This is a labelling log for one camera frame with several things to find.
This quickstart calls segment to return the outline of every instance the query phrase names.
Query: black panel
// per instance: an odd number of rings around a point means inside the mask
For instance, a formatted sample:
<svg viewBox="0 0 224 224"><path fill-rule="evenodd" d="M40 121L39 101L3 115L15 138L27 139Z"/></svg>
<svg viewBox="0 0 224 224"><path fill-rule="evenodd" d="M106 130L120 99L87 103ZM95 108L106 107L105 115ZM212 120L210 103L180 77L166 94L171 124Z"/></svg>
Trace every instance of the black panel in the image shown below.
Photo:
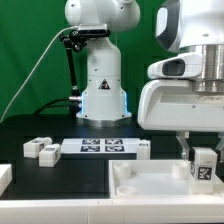
<svg viewBox="0 0 224 224"><path fill-rule="evenodd" d="M168 0L161 6L161 8L166 8L168 10L167 26L164 32L156 37L156 39L163 48L168 50L177 37L180 1Z"/></svg>
<svg viewBox="0 0 224 224"><path fill-rule="evenodd" d="M184 75L185 67L183 59L176 59L164 63L162 72L165 76L182 76Z"/></svg>

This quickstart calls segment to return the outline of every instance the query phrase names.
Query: green backdrop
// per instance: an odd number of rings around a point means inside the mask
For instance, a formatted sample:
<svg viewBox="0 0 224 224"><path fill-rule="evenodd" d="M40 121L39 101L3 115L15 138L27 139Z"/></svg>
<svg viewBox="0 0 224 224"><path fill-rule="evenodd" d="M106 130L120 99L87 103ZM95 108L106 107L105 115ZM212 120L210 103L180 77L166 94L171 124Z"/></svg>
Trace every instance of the green backdrop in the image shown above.
<svg viewBox="0 0 224 224"><path fill-rule="evenodd" d="M0 8L0 115L22 85L51 39L68 27L66 0L1 0ZM128 110L137 113L141 90L149 81L151 63L170 57L155 41L156 12L163 0L137 0L141 21L134 30L118 33L122 53L122 87L128 93ZM10 108L8 116L31 114L43 104L70 95L64 46L56 41L32 79ZM86 87L86 53L74 54L81 90ZM51 109L47 113L68 113Z"/></svg>

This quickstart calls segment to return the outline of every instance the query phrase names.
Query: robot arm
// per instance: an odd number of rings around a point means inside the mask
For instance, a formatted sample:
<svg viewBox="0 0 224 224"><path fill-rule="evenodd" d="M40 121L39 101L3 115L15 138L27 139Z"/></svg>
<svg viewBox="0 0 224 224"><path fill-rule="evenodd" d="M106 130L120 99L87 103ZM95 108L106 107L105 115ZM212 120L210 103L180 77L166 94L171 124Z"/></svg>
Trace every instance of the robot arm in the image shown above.
<svg viewBox="0 0 224 224"><path fill-rule="evenodd" d="M82 93L82 110L76 116L83 123L99 127L123 123L131 113L121 88L121 53L107 34L137 25L140 10L136 1L68 0L65 15L70 25L77 26L74 38L84 38L87 49L88 84Z"/></svg>

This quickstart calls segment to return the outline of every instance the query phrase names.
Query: warning label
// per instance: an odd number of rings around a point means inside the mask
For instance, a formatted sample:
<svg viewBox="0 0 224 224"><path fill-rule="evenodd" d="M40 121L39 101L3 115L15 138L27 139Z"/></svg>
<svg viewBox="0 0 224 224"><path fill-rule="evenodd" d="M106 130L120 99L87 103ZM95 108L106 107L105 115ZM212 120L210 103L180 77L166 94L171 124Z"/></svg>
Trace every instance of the warning label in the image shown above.
<svg viewBox="0 0 224 224"><path fill-rule="evenodd" d="M108 82L106 79L103 80L101 83L99 89L104 89L104 90L110 90L110 86L108 85Z"/></svg>

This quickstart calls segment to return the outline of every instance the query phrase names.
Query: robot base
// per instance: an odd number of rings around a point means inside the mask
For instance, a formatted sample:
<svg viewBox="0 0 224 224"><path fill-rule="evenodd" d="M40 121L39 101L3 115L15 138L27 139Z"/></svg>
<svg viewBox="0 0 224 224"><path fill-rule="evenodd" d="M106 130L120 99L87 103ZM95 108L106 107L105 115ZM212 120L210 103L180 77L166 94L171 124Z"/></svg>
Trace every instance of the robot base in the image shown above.
<svg viewBox="0 0 224 224"><path fill-rule="evenodd" d="M126 117L118 120L91 120L77 116L77 122L79 124L84 124L98 128L119 127L124 124L130 124L131 121L132 121L131 113L127 114Z"/></svg>

